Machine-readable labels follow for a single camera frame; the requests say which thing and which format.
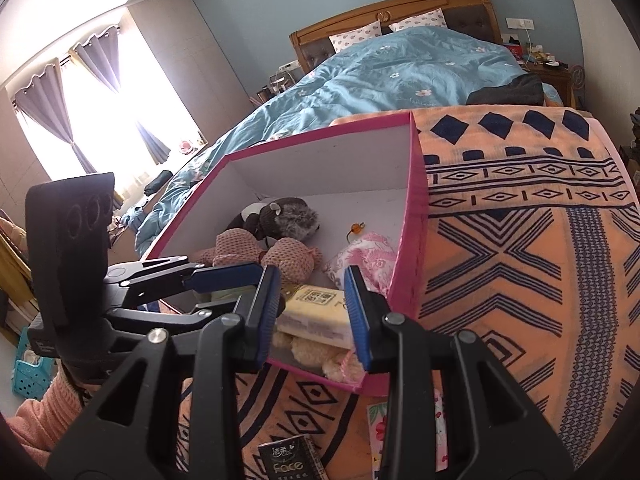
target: gray plush toy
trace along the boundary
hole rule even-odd
[[[315,233],[318,213],[301,198],[279,198],[272,202],[257,202],[245,207],[227,229],[249,231],[256,240],[264,238],[294,238],[303,242]]]

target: pink knitted toy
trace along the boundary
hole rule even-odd
[[[282,238],[264,251],[249,231],[236,228],[219,234],[215,247],[195,253],[190,260],[213,267],[242,262],[273,265],[280,269],[283,282],[305,283],[322,264],[322,253],[317,247],[309,248],[293,238]]]
[[[305,283],[316,267],[322,265],[322,253],[317,247],[307,247],[293,238],[281,238],[262,258],[262,266],[280,269],[282,281]]]
[[[206,266],[260,263],[265,251],[255,237],[244,229],[229,229],[216,237],[216,246],[198,251],[190,260]]]

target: plush toy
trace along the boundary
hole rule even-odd
[[[249,231],[238,228],[219,234],[215,247],[198,251],[190,260],[213,267],[243,262],[273,265],[280,269],[283,283],[305,283],[322,265],[322,253],[293,238],[282,238],[265,251]]]
[[[293,238],[304,241],[318,228],[318,213],[301,198],[279,198],[269,203],[257,202],[245,207],[227,229],[249,231],[256,240]]]
[[[364,368],[351,350],[325,345],[284,332],[274,332],[273,346],[290,350],[294,359],[308,368],[322,368],[325,377],[336,383],[359,384]]]

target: pillow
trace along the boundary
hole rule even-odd
[[[404,28],[411,27],[424,27],[425,25],[430,27],[447,27],[447,22],[444,19],[444,13],[442,9],[430,10],[429,12],[425,12],[424,14],[419,14],[418,16],[412,16],[407,18],[403,22],[392,23],[389,25],[389,28],[397,32],[398,30],[403,30]]]
[[[382,36],[380,20],[369,25],[365,25],[364,27],[357,28],[356,30],[352,30],[351,32],[329,36],[329,39],[334,46],[335,53],[338,54],[338,52],[344,50],[348,46],[355,45],[356,43],[362,43],[369,38],[376,38],[379,36]]]

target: pink sweater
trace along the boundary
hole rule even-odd
[[[60,371],[42,401],[25,400],[9,428],[31,457],[44,467],[49,454],[82,410],[78,394]]]

